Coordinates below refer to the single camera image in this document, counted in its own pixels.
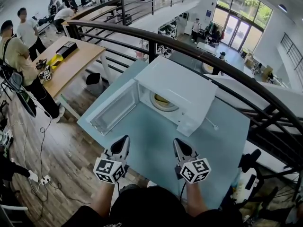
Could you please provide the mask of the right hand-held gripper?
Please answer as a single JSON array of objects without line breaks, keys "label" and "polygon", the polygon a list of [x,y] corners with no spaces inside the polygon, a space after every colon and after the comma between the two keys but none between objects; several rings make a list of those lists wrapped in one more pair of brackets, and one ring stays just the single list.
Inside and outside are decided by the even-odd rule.
[{"label": "right hand-held gripper", "polygon": [[[180,164],[183,163],[183,159],[198,156],[194,147],[179,138],[173,140],[173,148],[175,157]],[[203,158],[187,161],[183,166],[177,165],[175,172],[178,179],[184,179],[187,183],[194,184],[205,180],[211,172],[211,167],[207,158]]]}]

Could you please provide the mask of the yellow rectangular dish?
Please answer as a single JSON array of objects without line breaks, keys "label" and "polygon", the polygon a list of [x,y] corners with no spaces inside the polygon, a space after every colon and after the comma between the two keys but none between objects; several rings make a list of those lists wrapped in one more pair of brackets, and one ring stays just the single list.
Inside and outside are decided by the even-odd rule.
[{"label": "yellow rectangular dish", "polygon": [[158,105],[161,105],[163,107],[168,107],[170,105],[170,101],[166,100],[158,94],[154,94],[154,100]]}]

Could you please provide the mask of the white microwave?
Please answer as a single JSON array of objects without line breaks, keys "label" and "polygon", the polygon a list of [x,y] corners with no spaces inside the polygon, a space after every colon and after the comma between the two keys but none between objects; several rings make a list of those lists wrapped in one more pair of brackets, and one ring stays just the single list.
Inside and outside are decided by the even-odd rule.
[{"label": "white microwave", "polygon": [[[86,121],[106,135],[142,103],[176,124],[177,131],[189,137],[206,118],[217,89],[210,80],[159,56],[134,78],[123,83],[86,117]],[[150,92],[167,99],[179,109],[160,111],[150,102]]]}]

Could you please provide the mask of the person's right forearm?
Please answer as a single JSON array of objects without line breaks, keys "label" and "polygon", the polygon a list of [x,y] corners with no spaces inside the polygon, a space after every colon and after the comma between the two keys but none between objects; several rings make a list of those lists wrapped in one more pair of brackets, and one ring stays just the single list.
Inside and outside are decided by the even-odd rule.
[{"label": "person's right forearm", "polygon": [[198,183],[186,183],[187,189],[187,212],[190,216],[196,217],[208,208],[202,198]]}]

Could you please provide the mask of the light blue table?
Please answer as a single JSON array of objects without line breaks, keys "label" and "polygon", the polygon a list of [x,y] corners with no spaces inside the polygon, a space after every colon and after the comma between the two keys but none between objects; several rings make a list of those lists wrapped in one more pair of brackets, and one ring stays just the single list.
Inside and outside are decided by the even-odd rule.
[{"label": "light blue table", "polygon": [[173,140],[186,141],[210,164],[211,172],[199,187],[207,207],[216,209],[238,172],[250,125],[246,116],[215,99],[200,128],[189,137],[180,134],[173,122],[144,104],[138,104],[107,135],[86,121],[90,113],[146,65],[136,61],[127,68],[82,115],[78,125],[104,148],[110,148],[119,136],[128,135],[131,145],[126,160],[130,168],[175,195],[186,192],[182,190],[184,181],[178,180],[175,174]]}]

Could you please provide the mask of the white and black bicycle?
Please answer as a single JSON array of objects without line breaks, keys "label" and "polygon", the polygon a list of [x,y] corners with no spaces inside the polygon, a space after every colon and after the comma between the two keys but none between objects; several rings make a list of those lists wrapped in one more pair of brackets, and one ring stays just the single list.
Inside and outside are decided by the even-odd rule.
[{"label": "white and black bicycle", "polygon": [[[279,178],[285,175],[298,175],[299,169],[292,169],[290,166],[282,164],[281,161],[275,159],[266,153],[264,156],[263,150],[255,148],[254,151],[248,151],[244,149],[244,153],[241,157],[237,176],[232,183],[231,199],[234,201],[236,208],[240,209],[248,202],[258,202],[254,197],[255,194],[261,189],[266,179]],[[277,163],[278,166],[283,166],[282,172],[273,172],[271,174],[264,175],[260,171],[260,167],[264,167],[267,170],[273,171],[273,168],[265,165],[265,163]]]}]

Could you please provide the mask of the black and white bin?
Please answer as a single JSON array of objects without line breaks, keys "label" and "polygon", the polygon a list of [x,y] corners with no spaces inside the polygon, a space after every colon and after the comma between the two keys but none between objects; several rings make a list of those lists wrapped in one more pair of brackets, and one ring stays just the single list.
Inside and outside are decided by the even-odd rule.
[{"label": "black and white bin", "polygon": [[101,91],[103,89],[103,83],[100,73],[92,73],[87,76],[86,89],[96,91]]}]

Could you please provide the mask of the wooden table with white legs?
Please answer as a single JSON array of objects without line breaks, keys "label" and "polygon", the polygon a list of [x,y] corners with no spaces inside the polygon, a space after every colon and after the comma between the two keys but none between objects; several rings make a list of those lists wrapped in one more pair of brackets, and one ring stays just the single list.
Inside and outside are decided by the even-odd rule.
[{"label": "wooden table with white legs", "polygon": [[62,36],[57,39],[33,62],[31,62],[31,65],[35,67],[39,60],[51,59],[55,55],[55,52],[67,42],[75,42],[78,48],[59,64],[59,67],[57,67],[52,73],[51,80],[45,81],[43,85],[53,99],[57,99],[76,119],[80,119],[80,115],[65,100],[62,91],[71,84],[79,73],[97,60],[101,61],[104,71],[103,74],[109,84],[113,82],[113,77],[109,70],[105,55],[106,49],[104,47],[66,36]]}]

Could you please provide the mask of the yellow open box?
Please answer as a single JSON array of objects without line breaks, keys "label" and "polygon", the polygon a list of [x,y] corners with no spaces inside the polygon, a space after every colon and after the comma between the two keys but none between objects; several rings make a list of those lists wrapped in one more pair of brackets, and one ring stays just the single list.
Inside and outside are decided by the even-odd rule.
[{"label": "yellow open box", "polygon": [[55,54],[47,63],[47,66],[50,66],[52,70],[55,70],[64,58],[60,54]]}]

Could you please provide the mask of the black rectangular box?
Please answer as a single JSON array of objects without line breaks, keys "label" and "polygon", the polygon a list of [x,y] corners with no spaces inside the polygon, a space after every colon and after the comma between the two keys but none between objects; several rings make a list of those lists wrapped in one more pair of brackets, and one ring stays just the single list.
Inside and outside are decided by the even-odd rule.
[{"label": "black rectangular box", "polygon": [[77,48],[78,46],[75,42],[68,41],[56,51],[56,54],[62,56],[65,59],[71,53],[73,53]]}]

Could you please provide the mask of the white metal rack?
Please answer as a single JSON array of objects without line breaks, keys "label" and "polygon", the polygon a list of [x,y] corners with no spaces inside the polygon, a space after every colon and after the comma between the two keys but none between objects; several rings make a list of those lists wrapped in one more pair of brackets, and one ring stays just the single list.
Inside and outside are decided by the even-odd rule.
[{"label": "white metal rack", "polygon": [[28,211],[28,207],[25,206],[10,206],[0,204],[0,222],[3,222],[5,227],[18,227],[24,223],[23,220],[11,220],[6,213],[7,210],[10,211]]}]

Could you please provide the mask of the black walkway railing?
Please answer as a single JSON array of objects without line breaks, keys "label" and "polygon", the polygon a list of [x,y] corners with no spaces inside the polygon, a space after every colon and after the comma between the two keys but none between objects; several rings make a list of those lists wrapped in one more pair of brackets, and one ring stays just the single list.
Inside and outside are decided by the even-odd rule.
[{"label": "black walkway railing", "polygon": [[198,2],[198,0],[110,0],[87,9],[93,12],[105,6],[117,6],[113,12],[97,19],[104,22],[113,22],[114,24],[130,25],[144,16],[154,15],[161,9],[173,8],[176,5],[187,5],[190,2]]}]

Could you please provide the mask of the long wooden desk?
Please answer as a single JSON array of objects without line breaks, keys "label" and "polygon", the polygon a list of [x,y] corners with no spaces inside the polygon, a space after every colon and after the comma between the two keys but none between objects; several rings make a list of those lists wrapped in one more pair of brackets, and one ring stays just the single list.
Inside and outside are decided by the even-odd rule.
[{"label": "long wooden desk", "polygon": [[90,12],[90,9],[83,10],[82,12],[71,17],[71,20],[90,20],[93,21],[107,13],[113,12],[117,6],[105,6],[96,11]]}]

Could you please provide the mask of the black balcony railing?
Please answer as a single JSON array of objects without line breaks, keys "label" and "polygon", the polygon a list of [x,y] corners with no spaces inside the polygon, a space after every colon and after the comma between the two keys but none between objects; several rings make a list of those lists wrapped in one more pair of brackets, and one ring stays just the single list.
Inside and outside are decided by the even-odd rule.
[{"label": "black balcony railing", "polygon": [[298,50],[298,48],[293,43],[293,41],[290,39],[290,37],[287,35],[287,33],[284,33],[284,36],[280,43],[284,48],[284,50],[286,51],[286,55],[291,60],[294,66],[294,70],[303,71],[303,55]]}]

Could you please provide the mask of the large glass window wall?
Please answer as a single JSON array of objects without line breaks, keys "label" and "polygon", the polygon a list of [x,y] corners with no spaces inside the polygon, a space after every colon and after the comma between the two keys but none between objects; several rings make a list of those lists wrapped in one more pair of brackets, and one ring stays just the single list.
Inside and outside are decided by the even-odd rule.
[{"label": "large glass window wall", "polygon": [[241,52],[253,52],[272,15],[259,0],[217,0],[213,23],[223,27],[221,43]]}]

